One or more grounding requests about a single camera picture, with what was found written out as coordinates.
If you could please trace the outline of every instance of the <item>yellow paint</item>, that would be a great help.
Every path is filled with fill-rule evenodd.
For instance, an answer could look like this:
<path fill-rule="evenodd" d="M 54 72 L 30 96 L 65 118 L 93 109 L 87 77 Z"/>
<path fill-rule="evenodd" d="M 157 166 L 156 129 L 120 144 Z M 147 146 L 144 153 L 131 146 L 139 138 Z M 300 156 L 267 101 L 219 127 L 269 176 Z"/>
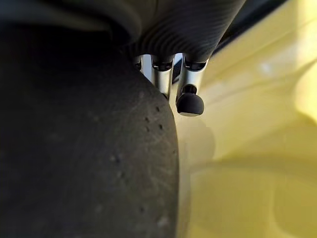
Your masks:
<path fill-rule="evenodd" d="M 179 237 L 317 238 L 316 11 L 287 1 L 211 58 L 204 114 L 175 113 Z"/>

